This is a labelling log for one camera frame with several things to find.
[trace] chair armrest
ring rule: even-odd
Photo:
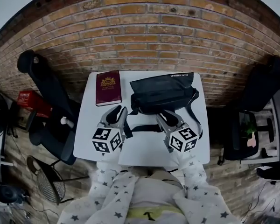
[[[69,136],[67,137],[65,145],[61,152],[61,160],[67,161],[72,156],[74,151],[75,135],[76,134],[73,131],[70,131]]]
[[[29,129],[31,128],[32,123],[33,123],[34,119],[36,118],[36,115],[37,115],[37,111],[36,110],[33,110],[30,113],[28,121],[27,121],[27,124],[26,124],[26,130],[27,131],[29,131]]]

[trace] cable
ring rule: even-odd
[[[11,138],[13,139],[14,144],[17,146],[17,148],[18,148],[18,150],[19,150],[19,153],[20,153],[20,155],[22,156],[22,158],[23,158],[23,160],[24,160],[25,165],[27,166],[26,159],[25,159],[25,157],[23,156],[22,152],[20,151],[18,144],[17,144],[16,141],[14,140],[13,136],[11,136]],[[34,181],[34,183],[35,183],[35,187],[36,187],[37,193],[38,193],[39,196],[41,196],[41,195],[39,194],[39,191],[38,191],[38,188],[37,188],[37,184],[36,184],[35,180],[33,179],[33,176],[32,176],[32,173],[31,173],[30,169],[29,169],[29,172],[30,172],[30,175],[31,175],[31,179],[32,179],[32,180]],[[48,217],[47,213],[45,212],[45,211],[50,210],[50,209],[45,209],[44,206],[43,206],[43,202],[42,202],[42,208],[43,208],[42,211],[39,211],[39,210],[35,209],[29,202],[27,202],[27,203],[28,203],[35,211],[44,212],[45,215],[46,215],[46,217],[47,217],[47,220],[48,220],[49,224],[51,223],[50,220],[49,220],[49,217]]]
[[[262,211],[256,211],[256,212],[254,212],[253,214],[248,215],[248,213],[249,213],[250,211],[253,211],[253,210],[257,207],[257,205],[258,205],[258,203],[259,203],[260,194],[261,194],[261,192],[262,192],[263,189],[265,188],[265,185],[266,185],[268,182],[269,182],[271,185],[275,185],[276,183],[279,183],[278,181],[274,181],[274,180],[273,180],[273,181],[266,181],[266,182],[265,182],[265,184],[263,185],[263,187],[262,187],[260,193],[258,194],[257,202],[256,202],[255,206],[252,208],[252,205],[253,205],[253,204],[252,204],[252,203],[249,203],[249,205],[248,205],[248,211],[245,213],[245,215],[244,215],[244,216],[242,217],[242,219],[240,220],[242,223],[244,223],[249,217],[253,216],[255,213],[264,212],[273,200],[274,200],[274,204],[273,204],[273,206],[272,206],[272,209],[273,209],[273,212],[275,212],[274,209],[275,209],[275,204],[276,204],[276,198],[274,197]]]
[[[59,215],[58,215],[56,212],[52,211],[51,209],[44,209],[44,210],[42,210],[42,211],[39,211],[39,210],[36,210],[31,204],[30,204],[30,206],[31,206],[35,211],[38,211],[38,212],[51,211],[51,212],[53,212],[54,214],[56,214],[56,215],[59,217]],[[0,207],[13,208],[13,209],[24,210],[24,211],[28,212],[26,209],[23,209],[23,208],[16,208],[16,207],[8,206],[8,205],[6,205],[6,206],[0,205]]]

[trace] floor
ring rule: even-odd
[[[258,125],[265,125],[267,117],[272,118],[272,112],[269,106],[257,114],[256,119],[258,120]],[[39,194],[35,185],[35,176],[30,173],[25,160],[28,155],[33,155],[35,158],[46,163],[53,163],[56,158],[45,150],[42,145],[33,146],[28,139],[28,133],[26,131],[17,129],[17,133],[19,135],[17,139],[13,139],[10,136],[7,137],[5,151],[7,161],[14,164],[14,167],[10,168],[14,182],[19,182],[21,185],[26,186],[31,195],[31,205],[14,206],[12,214],[1,212],[0,215],[4,220],[3,223],[9,223],[9,219],[13,219],[17,224],[54,224],[58,220],[58,215],[67,204],[64,203],[56,206]],[[266,133],[260,134],[259,141],[261,147],[268,147],[268,135]],[[208,182],[221,189],[222,195],[231,212],[241,219],[247,212],[250,203],[252,203],[252,208],[255,206],[257,197],[264,187],[257,207],[248,213],[248,219],[245,223],[262,223],[265,215],[280,217],[280,183],[271,185],[266,183],[265,180],[259,179],[255,171],[257,165],[241,165],[239,161],[226,161],[222,166],[217,165],[220,152],[220,145],[211,144],[210,162],[204,165],[204,168],[207,173]],[[77,159],[73,166],[58,163],[56,169],[63,178],[84,176],[87,173],[92,177],[95,171],[95,163]],[[183,182],[180,173],[177,172],[175,175]],[[85,180],[68,182],[66,184],[65,198],[79,198],[87,195],[91,186],[91,177]],[[272,211],[273,204],[275,206],[275,212]],[[22,209],[29,212],[30,219],[25,218],[24,210]]]

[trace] black cable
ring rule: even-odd
[[[23,158],[23,160],[24,160],[25,165],[27,166],[26,159],[25,159],[25,157],[23,156],[22,152],[20,151],[19,146],[17,145],[17,143],[16,143],[16,141],[14,140],[13,136],[11,136],[11,138],[13,139],[14,144],[17,146],[17,148],[18,148],[18,150],[19,150],[19,153],[20,153],[20,155],[22,156],[22,158]],[[37,185],[36,185],[36,182],[35,182],[35,180],[33,179],[33,176],[32,176],[32,173],[31,173],[30,169],[29,169],[29,172],[30,172],[30,175],[31,175],[31,179],[32,179],[32,180],[34,181],[34,183],[35,183],[35,187],[36,187],[36,190],[37,190],[37,192],[38,192],[38,195],[40,196],[39,191],[38,191],[38,188],[37,188]],[[46,217],[47,217],[47,220],[48,220],[49,224],[51,223],[50,220],[49,220],[49,217],[48,217],[47,213],[45,212],[45,211],[50,210],[50,209],[45,209],[44,206],[43,206],[43,203],[42,203],[42,207],[43,207],[44,210],[42,210],[42,211],[39,211],[39,210],[35,209],[30,203],[28,203],[28,204],[29,204],[35,211],[44,212],[45,215],[46,215]]]
[[[260,193],[258,194],[257,202],[256,202],[255,206],[252,208],[252,205],[253,205],[253,204],[252,204],[252,203],[249,203],[249,205],[248,205],[248,211],[245,213],[245,215],[244,215],[244,216],[242,217],[242,219],[240,220],[242,223],[244,223],[249,217],[253,216],[255,213],[264,212],[273,200],[274,200],[273,209],[275,208],[276,198],[274,197],[262,211],[256,211],[256,212],[254,212],[253,214],[248,215],[248,213],[249,213],[250,211],[253,211],[253,210],[257,207],[257,205],[258,205],[258,203],[259,203],[260,194],[261,194],[261,192],[262,192],[263,189],[265,188],[265,185],[266,185],[268,182],[271,183],[272,185],[275,185],[276,183],[279,183],[278,181],[274,181],[274,180],[266,181],[266,182],[265,182],[265,184],[263,185],[263,187],[262,187]]]

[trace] black bag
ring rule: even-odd
[[[134,94],[131,96],[131,115],[158,114],[163,110],[175,111],[186,107],[189,115],[200,125],[192,112],[191,104],[199,97],[199,91],[192,87],[194,73],[177,73],[150,77],[130,82]],[[125,130],[127,138],[131,132],[156,131],[161,132],[158,125],[135,127],[132,131]]]

